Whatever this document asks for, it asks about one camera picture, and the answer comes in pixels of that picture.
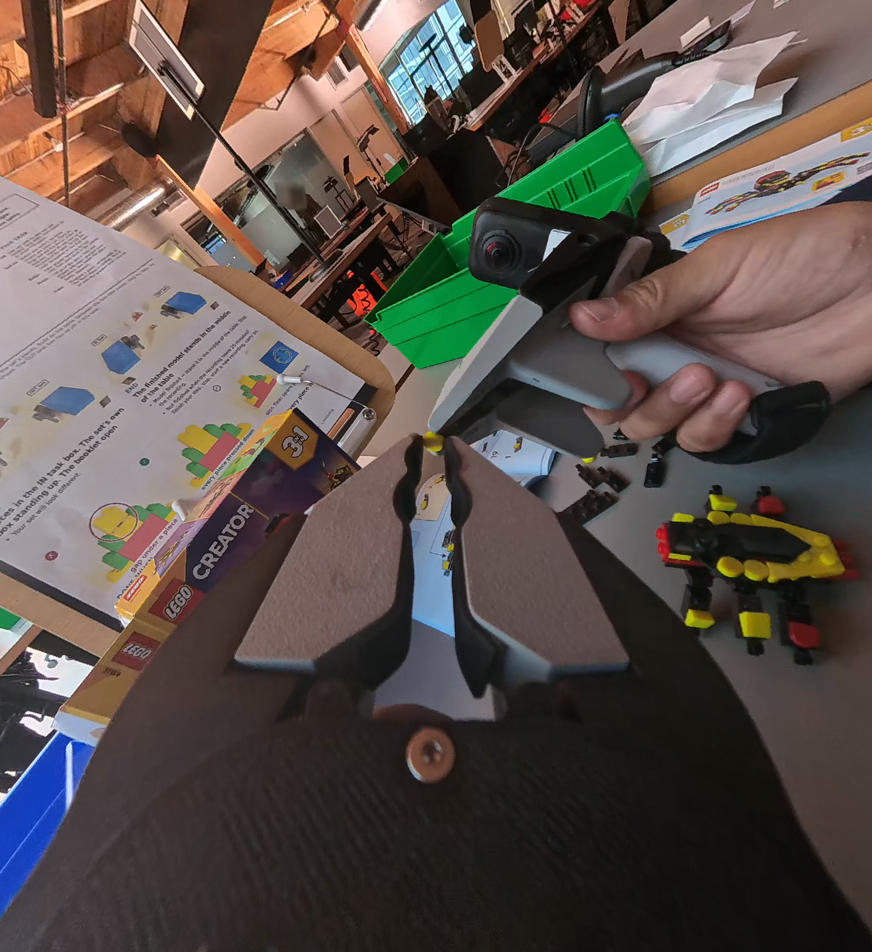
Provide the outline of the grey handheld device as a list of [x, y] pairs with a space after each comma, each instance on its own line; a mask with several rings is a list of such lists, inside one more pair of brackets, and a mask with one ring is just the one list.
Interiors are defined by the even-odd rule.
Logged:
[[618, 61], [608, 72], [595, 65], [581, 81], [576, 113], [576, 139], [581, 140], [606, 120], [618, 116], [644, 98], [656, 78], [680, 65], [680, 54], [646, 57], [636, 51]]

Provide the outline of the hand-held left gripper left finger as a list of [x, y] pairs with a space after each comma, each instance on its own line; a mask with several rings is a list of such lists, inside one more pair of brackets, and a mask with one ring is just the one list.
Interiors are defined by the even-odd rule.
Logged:
[[373, 692], [411, 640], [422, 438], [406, 437], [310, 514], [235, 653], [242, 667]]

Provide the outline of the printed task instruction sheet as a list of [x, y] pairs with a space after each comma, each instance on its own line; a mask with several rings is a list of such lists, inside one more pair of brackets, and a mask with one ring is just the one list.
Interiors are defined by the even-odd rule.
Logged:
[[[285, 373], [313, 382], [281, 386]], [[0, 571], [115, 603], [271, 415], [325, 434], [374, 391], [262, 304], [0, 176]]]

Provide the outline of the green plastic bin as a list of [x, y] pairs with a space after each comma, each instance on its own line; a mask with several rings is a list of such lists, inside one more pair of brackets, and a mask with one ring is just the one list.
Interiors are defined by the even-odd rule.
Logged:
[[[500, 197], [601, 218], [635, 218], [651, 183], [638, 149], [620, 121], [603, 123], [526, 174]], [[459, 360], [517, 294], [473, 277], [468, 256], [475, 211], [438, 234], [364, 316], [417, 367]]]

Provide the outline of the hanging ceiling light panel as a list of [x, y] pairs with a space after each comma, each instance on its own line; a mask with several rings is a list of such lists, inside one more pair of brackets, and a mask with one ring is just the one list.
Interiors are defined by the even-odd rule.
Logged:
[[143, 1], [133, 7], [129, 45], [180, 112], [192, 120], [204, 95], [204, 81]]

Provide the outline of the person's right hand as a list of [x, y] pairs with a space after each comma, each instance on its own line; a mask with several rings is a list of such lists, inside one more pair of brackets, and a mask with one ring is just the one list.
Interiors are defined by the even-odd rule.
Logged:
[[716, 236], [610, 298], [574, 303], [608, 343], [659, 330], [834, 401], [872, 382], [872, 202], [795, 212]]

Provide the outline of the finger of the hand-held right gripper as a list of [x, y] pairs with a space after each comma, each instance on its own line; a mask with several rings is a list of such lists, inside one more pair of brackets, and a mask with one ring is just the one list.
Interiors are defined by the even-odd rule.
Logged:
[[622, 409], [631, 398], [623, 371], [604, 342], [579, 333], [568, 303], [549, 311], [518, 296], [477, 341], [447, 379], [429, 418], [429, 429], [465, 438], [465, 415], [497, 387], [531, 386], [584, 408]]
[[582, 404], [531, 386], [497, 387], [465, 415], [465, 440], [472, 444], [497, 430], [570, 456], [596, 456], [604, 437]]

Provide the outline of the yellow black red lego model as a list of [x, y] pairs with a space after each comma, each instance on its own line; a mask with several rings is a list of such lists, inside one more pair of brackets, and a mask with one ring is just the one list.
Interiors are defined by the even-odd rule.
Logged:
[[696, 633], [715, 625], [713, 586], [721, 581], [736, 599], [735, 636], [752, 657], [777, 638], [795, 664], [811, 665], [822, 637], [808, 585], [858, 579], [847, 545], [788, 522], [783, 502], [768, 485], [758, 489], [752, 508], [742, 511], [713, 484], [704, 514], [676, 513], [655, 537], [663, 565], [685, 574], [683, 625]]

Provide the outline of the pile of black lego plates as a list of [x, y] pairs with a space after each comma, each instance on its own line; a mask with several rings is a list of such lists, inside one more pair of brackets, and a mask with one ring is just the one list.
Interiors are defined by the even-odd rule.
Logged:
[[[644, 471], [644, 488], [653, 490], [664, 485], [668, 470], [666, 457], [677, 446], [671, 435], [660, 437], [651, 446]], [[615, 506], [620, 501], [620, 495], [631, 485], [631, 480], [604, 463], [635, 457], [638, 454], [639, 444], [628, 440], [620, 430], [616, 430], [611, 441], [603, 446], [595, 457], [586, 458], [576, 464], [577, 475], [587, 486], [587, 491], [571, 505], [561, 509], [558, 515], [585, 526]]]

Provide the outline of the closed lego instruction booklet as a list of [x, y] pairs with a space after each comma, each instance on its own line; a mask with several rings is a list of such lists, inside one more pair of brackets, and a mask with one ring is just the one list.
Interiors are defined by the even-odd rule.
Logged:
[[814, 208], [872, 176], [872, 116], [802, 149], [706, 184], [692, 204], [659, 225], [689, 251], [710, 238]]

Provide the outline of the open lego instruction booklet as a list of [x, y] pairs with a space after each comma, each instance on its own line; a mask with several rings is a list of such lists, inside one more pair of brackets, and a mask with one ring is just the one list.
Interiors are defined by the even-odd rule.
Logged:
[[[523, 486], [546, 478], [557, 455], [523, 435], [496, 430], [472, 447]], [[426, 477], [417, 493], [417, 513], [410, 524], [415, 571], [413, 619], [454, 636], [451, 569], [455, 530], [451, 498], [442, 470]]]

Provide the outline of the large window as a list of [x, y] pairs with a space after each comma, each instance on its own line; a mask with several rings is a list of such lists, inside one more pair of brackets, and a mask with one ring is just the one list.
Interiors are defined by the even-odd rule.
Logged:
[[383, 61], [381, 74], [408, 125], [416, 125], [425, 113], [427, 89], [447, 100], [477, 64], [475, 38], [464, 10], [458, 2], [448, 1], [406, 32]]

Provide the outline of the blue plastic bin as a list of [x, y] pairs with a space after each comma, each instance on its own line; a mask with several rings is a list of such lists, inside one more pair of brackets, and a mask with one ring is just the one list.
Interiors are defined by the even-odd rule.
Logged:
[[71, 806], [95, 751], [57, 733], [0, 803], [0, 880], [19, 888]]

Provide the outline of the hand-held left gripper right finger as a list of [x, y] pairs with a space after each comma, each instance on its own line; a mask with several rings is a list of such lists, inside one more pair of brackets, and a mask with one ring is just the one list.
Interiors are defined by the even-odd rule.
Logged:
[[630, 665], [555, 512], [459, 439], [446, 441], [455, 649], [472, 695]]

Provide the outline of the purple lego set box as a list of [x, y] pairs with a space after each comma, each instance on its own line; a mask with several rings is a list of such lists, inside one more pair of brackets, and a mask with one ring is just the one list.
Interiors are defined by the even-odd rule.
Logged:
[[95, 745], [162, 645], [268, 534], [360, 469], [299, 411], [272, 416], [197, 499], [116, 606], [127, 624], [61, 706], [54, 729]]

